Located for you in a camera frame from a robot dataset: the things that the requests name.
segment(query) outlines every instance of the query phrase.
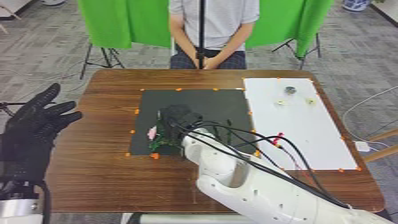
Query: floor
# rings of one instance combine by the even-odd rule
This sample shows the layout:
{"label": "floor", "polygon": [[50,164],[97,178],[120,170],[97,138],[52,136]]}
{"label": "floor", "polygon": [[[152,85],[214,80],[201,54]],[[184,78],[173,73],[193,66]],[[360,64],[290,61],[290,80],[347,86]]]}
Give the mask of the floor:
{"label": "floor", "polygon": [[[29,100],[54,82],[63,83],[59,102],[79,100],[98,68],[89,69],[81,81],[89,39],[77,2],[68,1],[54,8],[36,2],[22,17],[22,21],[2,21],[11,34],[0,32],[0,102]],[[344,115],[360,101],[398,85],[398,29],[372,9],[351,13],[336,5],[320,35],[324,57],[310,56],[304,70],[317,75]],[[249,69],[299,68],[288,49],[272,53],[274,47],[248,51]],[[168,49],[141,44],[121,50],[129,68],[168,68],[169,55]],[[365,138],[398,127],[397,98],[398,91],[386,93],[347,116],[347,127]],[[0,113],[2,127],[6,120],[8,115]],[[397,142],[397,138],[386,141],[388,144]],[[368,166],[386,196],[388,212],[398,223],[398,155]],[[54,215],[56,224],[120,223],[120,219],[121,214]]]}

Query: white cable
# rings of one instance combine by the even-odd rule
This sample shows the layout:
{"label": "white cable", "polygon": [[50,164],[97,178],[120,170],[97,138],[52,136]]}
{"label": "white cable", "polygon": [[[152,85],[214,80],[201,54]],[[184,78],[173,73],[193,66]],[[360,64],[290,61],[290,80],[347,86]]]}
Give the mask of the white cable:
{"label": "white cable", "polygon": [[383,146],[388,147],[388,148],[390,148],[390,145],[388,145],[386,143],[383,143],[383,142],[372,142],[372,141],[365,140],[365,139],[352,133],[352,131],[351,131],[351,129],[349,129],[349,126],[347,126],[347,122],[345,122],[345,120],[347,120],[347,115],[349,115],[349,113],[352,112],[352,110],[358,108],[358,106],[363,105],[363,104],[365,104],[376,97],[379,97],[384,93],[388,93],[390,91],[393,91],[397,88],[398,88],[398,86],[395,86],[393,88],[390,88],[388,90],[384,90],[381,93],[377,93],[367,100],[363,100],[363,101],[352,106],[352,108],[347,110],[347,112],[345,112],[345,114],[344,114],[344,125],[345,125],[345,127],[347,127],[347,131],[349,131],[351,135],[354,136],[354,138],[358,138],[361,141],[365,141],[365,142],[370,143],[370,144],[379,144],[379,145],[383,145]]}
{"label": "white cable", "polygon": [[0,69],[0,71],[13,72],[13,73],[17,73],[18,76],[22,76],[22,74],[15,70],[11,70],[11,69]]}
{"label": "white cable", "polygon": [[66,74],[68,74],[68,72],[72,71],[72,69],[75,68],[75,66],[79,65],[79,64],[82,64],[82,62],[86,62],[86,60],[81,60],[72,66],[70,66],[70,68],[66,69],[66,72],[63,73],[63,75],[61,76],[56,76],[56,77],[50,77],[49,79],[33,79],[33,80],[29,80],[29,81],[38,81],[38,80],[43,80],[43,84],[38,86],[38,88],[17,99],[17,102],[18,101],[22,101],[42,89],[43,89],[43,86],[45,85],[49,85],[49,81],[54,81],[56,80],[56,82],[57,83],[61,83],[61,81],[63,81],[63,79],[65,79],[65,77],[72,77],[72,76],[75,76],[75,75],[79,75],[79,74],[75,74],[75,75],[72,75],[72,76],[66,76]]}
{"label": "white cable", "polygon": [[370,147],[370,149],[372,149],[374,151],[377,151],[377,152],[381,151],[379,149],[376,149],[376,148],[372,148],[372,147]]}

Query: white shirt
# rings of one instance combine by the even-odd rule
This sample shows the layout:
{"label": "white shirt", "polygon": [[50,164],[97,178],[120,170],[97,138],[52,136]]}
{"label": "white shirt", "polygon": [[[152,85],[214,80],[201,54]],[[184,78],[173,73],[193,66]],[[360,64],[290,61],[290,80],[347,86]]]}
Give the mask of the white shirt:
{"label": "white shirt", "polygon": [[[171,0],[169,12],[185,17],[185,32],[200,46],[200,0]],[[260,0],[207,0],[205,48],[221,50],[239,31],[241,25],[260,18]]]}

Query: green backdrop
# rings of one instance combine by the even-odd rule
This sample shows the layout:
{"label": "green backdrop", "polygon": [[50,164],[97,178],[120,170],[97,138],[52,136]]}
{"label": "green backdrop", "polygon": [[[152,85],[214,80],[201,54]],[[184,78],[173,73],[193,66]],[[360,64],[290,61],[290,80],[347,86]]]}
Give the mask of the green backdrop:
{"label": "green backdrop", "polygon": [[[303,57],[335,0],[260,1],[262,18],[248,47],[294,38],[297,57]],[[130,48],[132,42],[137,42],[171,47],[169,0],[79,0],[79,6],[95,46]]]}

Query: white robotic arm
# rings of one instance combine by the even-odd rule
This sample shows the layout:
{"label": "white robotic arm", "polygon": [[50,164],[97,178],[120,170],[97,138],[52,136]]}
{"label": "white robotic arm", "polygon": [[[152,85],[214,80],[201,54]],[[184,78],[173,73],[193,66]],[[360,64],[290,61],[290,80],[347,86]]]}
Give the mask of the white robotic arm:
{"label": "white robotic arm", "polygon": [[[203,128],[194,132],[214,137]],[[194,132],[184,139],[184,147],[187,158],[200,165],[198,188],[256,223],[393,223],[368,211],[338,206],[241,159],[219,152],[210,145],[233,153],[212,138]],[[246,156],[251,161],[288,176],[265,160],[253,155]]]}

